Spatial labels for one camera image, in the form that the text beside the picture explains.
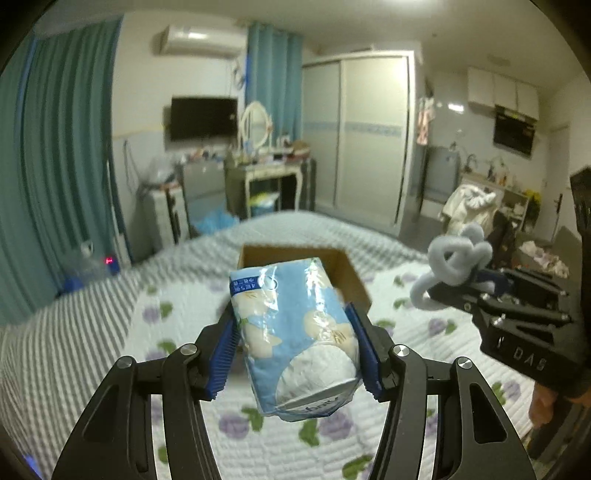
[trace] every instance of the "brown cardboard box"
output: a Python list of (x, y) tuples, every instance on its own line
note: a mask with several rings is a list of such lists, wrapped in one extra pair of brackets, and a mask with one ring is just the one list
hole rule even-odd
[(344, 250), (244, 245), (240, 252), (238, 268), (264, 267), (274, 263), (314, 257), (320, 258), (332, 286), (342, 292), (345, 302), (354, 301), (364, 313), (367, 313), (371, 307), (371, 299)]

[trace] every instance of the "wall-mounted air conditioner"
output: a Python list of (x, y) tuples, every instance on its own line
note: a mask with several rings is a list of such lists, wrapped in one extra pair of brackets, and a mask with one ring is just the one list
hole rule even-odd
[(235, 59), (245, 50), (246, 34), (241, 32), (169, 25), (160, 53)]

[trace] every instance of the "sliding door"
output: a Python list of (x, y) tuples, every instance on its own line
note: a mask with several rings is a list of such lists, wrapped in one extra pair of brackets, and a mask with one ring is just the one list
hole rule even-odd
[(316, 208), (330, 213), (335, 205), (339, 140), (340, 65), (304, 68), (303, 138), (317, 162)]
[(339, 216), (389, 230), (397, 221), (408, 126), (408, 60), (342, 61)]

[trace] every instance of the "television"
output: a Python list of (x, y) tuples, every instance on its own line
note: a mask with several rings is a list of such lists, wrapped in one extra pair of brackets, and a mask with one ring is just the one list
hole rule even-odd
[(531, 157), (535, 125), (518, 113), (499, 108), (496, 112), (494, 143)]
[(216, 97), (173, 97), (170, 106), (170, 140), (235, 137), (238, 133), (238, 100)]

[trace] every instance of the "curtain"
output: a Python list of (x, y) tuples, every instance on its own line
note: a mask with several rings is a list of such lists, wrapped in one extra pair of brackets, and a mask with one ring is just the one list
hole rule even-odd
[(246, 102), (260, 101), (274, 124), (273, 143), (287, 134), (301, 136), (303, 39), (270, 25), (254, 23), (248, 31)]
[(107, 162), (112, 156), (111, 84), (120, 20), (40, 39), (22, 114), (27, 205), (53, 280), (91, 240), (113, 251)]
[(0, 75), (0, 326), (23, 322), (57, 293), (27, 209), (18, 148), (34, 48), (34, 39), (27, 37)]

